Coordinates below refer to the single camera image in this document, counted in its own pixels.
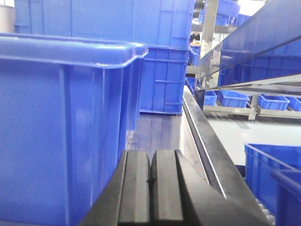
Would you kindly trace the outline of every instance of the white floor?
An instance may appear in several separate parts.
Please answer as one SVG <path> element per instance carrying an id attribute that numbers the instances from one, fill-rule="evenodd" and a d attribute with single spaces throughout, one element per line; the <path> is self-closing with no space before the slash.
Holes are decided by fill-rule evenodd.
<path id="1" fill-rule="evenodd" d="M 236 165 L 245 165 L 245 143 L 301 145 L 301 120 L 205 113 Z"/>

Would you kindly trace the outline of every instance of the crate rim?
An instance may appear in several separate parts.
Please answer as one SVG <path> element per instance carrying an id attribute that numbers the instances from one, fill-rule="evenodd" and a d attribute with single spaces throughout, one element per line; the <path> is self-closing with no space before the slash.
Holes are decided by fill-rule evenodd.
<path id="1" fill-rule="evenodd" d="M 281 165 L 284 165 L 285 167 L 289 168 L 290 170 L 293 170 L 293 171 L 300 171 L 300 170 L 298 170 L 298 169 L 296 169 L 296 168 L 294 168 L 294 167 L 288 165 L 287 163 L 285 163 L 285 162 L 283 162 L 283 161 L 280 161 L 279 159 L 277 159 L 277 158 L 275 158 L 275 157 L 273 157 L 273 156 L 271 156 L 271 155 L 269 155 L 269 154 L 263 152 L 262 150 L 260 150 L 260 149 L 258 149 L 258 148 L 256 148 L 256 147 L 254 147 L 254 146 L 252 146 L 252 145 L 269 145 L 269 144 L 254 144 L 254 143 L 250 144 L 250 143 L 247 143 L 247 144 L 244 144 L 244 145 L 245 145 L 245 147 L 247 146 L 248 148 L 252 148 L 252 149 L 256 150 L 258 153 L 260 153 L 260 154 L 262 154 L 262 155 L 264 155 L 264 156 L 266 156 L 266 157 L 269 157 L 269 158 L 272 159 L 273 161 L 275 161 L 275 162 L 277 162 L 277 163 L 279 163 L 279 164 L 281 164 Z M 269 145 L 269 146 L 300 147 L 300 145 Z"/>

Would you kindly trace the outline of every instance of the wall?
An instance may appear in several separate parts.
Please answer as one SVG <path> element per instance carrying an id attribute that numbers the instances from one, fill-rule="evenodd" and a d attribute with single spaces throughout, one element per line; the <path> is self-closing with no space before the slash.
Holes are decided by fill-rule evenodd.
<path id="1" fill-rule="evenodd" d="M 0 5 L 0 32 L 14 32 L 15 8 Z"/>

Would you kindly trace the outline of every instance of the blue storage bin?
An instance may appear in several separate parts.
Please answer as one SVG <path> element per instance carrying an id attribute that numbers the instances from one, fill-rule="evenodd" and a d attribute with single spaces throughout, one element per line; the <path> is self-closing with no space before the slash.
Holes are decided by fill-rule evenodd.
<path id="1" fill-rule="evenodd" d="M 240 25 L 242 25 L 245 21 L 247 21 L 250 18 L 251 18 L 250 16 L 238 14 L 237 17 L 235 18 L 234 26 L 239 27 Z"/>
<path id="2" fill-rule="evenodd" d="M 275 215 L 277 183 L 272 170 L 301 170 L 301 146 L 246 144 L 246 182 L 253 194 Z"/>
<path id="3" fill-rule="evenodd" d="M 186 77 L 186 85 L 188 86 L 190 92 L 194 94 L 194 87 L 196 85 L 196 78 Z"/>
<path id="4" fill-rule="evenodd" d="M 143 64 L 141 112 L 181 114 L 188 48 L 149 46 Z"/>
<path id="5" fill-rule="evenodd" d="M 290 101 L 281 96 L 267 96 L 260 95 L 258 98 L 258 104 L 263 109 L 269 110 L 286 110 Z"/>
<path id="6" fill-rule="evenodd" d="M 199 60 L 199 53 L 194 52 L 193 49 L 190 49 L 189 51 L 189 62 L 193 66 L 198 66 L 198 60 Z"/>
<path id="7" fill-rule="evenodd" d="M 288 104 L 293 110 L 301 112 L 301 98 L 286 97 L 290 103 Z"/>
<path id="8" fill-rule="evenodd" d="M 301 171 L 275 170 L 271 176 L 278 182 L 277 226 L 301 225 Z"/>
<path id="9" fill-rule="evenodd" d="M 201 52 L 201 47 L 200 46 L 190 46 L 192 48 L 192 51 L 197 53 L 197 54 L 200 54 Z"/>
<path id="10" fill-rule="evenodd" d="M 237 3 L 237 1 L 231 1 L 231 0 L 218 1 L 217 14 L 237 17 L 239 10 L 240 10 L 240 5 Z"/>
<path id="11" fill-rule="evenodd" d="M 217 99 L 217 95 L 214 91 L 206 91 L 204 105 L 214 106 Z"/>
<path id="12" fill-rule="evenodd" d="M 0 34 L 0 220 L 80 222 L 116 167 L 123 80 L 146 53 Z"/>
<path id="13" fill-rule="evenodd" d="M 187 47 L 195 0 L 16 0 L 15 31 Z"/>
<path id="14" fill-rule="evenodd" d="M 230 90 L 220 91 L 220 101 L 225 107 L 242 107 L 245 108 L 249 97 L 244 94 L 237 93 Z"/>

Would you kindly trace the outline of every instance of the metal shelf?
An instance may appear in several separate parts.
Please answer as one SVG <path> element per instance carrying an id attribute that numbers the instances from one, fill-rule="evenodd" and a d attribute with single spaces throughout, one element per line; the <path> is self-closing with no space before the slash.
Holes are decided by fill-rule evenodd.
<path id="1" fill-rule="evenodd" d="M 261 117 L 274 117 L 274 118 L 288 118 L 288 119 L 301 119 L 301 112 L 288 109 L 285 111 L 267 110 L 257 106 L 258 115 Z"/>
<path id="2" fill-rule="evenodd" d="M 204 105 L 204 112 L 219 112 L 227 114 L 245 115 L 249 117 L 249 120 L 255 119 L 256 111 L 248 103 L 246 108 L 242 107 L 224 107 L 221 105 L 219 100 L 216 100 L 216 106 Z"/>

